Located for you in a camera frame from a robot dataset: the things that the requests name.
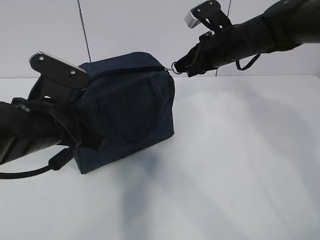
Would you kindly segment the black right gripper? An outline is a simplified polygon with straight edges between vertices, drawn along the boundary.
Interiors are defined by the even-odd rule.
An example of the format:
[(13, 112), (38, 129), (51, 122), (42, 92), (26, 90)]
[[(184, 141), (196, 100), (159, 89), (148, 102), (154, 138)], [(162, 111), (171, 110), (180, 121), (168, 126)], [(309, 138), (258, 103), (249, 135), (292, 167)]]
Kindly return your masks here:
[(201, 35), (199, 42), (174, 62), (174, 72), (193, 77), (239, 60), (240, 28), (229, 27), (219, 34)]

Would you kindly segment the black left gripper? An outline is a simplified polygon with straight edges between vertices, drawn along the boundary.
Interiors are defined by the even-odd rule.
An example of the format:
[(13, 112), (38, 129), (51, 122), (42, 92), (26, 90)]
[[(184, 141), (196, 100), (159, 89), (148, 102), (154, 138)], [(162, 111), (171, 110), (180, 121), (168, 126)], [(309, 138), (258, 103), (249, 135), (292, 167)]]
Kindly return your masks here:
[(32, 87), (27, 106), (32, 111), (39, 111), (53, 117), (65, 132), (63, 141), (73, 149), (89, 148), (100, 150), (105, 137), (91, 129), (85, 118), (76, 109), (86, 88), (67, 86), (41, 75)]

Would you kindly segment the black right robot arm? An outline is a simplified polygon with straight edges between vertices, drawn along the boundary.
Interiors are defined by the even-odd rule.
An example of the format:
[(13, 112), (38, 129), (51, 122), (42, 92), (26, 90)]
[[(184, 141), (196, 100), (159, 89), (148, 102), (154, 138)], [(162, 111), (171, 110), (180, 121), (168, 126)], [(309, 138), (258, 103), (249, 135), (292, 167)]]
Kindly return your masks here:
[(177, 74), (189, 77), (235, 63), (239, 71), (250, 68), (262, 54), (290, 51), (320, 42), (320, 2), (280, 0), (262, 14), (239, 24), (222, 12), (216, 0), (192, 8), (185, 17), (189, 28), (209, 29), (190, 51), (173, 62)]

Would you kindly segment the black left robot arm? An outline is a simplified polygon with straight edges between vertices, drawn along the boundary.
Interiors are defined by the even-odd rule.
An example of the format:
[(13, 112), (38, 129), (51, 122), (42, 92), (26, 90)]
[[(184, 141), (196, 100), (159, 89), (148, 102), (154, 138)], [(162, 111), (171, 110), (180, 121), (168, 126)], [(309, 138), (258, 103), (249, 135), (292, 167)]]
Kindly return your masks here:
[(27, 98), (1, 102), (0, 163), (54, 145), (99, 150), (105, 138), (87, 126), (76, 109), (86, 88), (40, 76)]

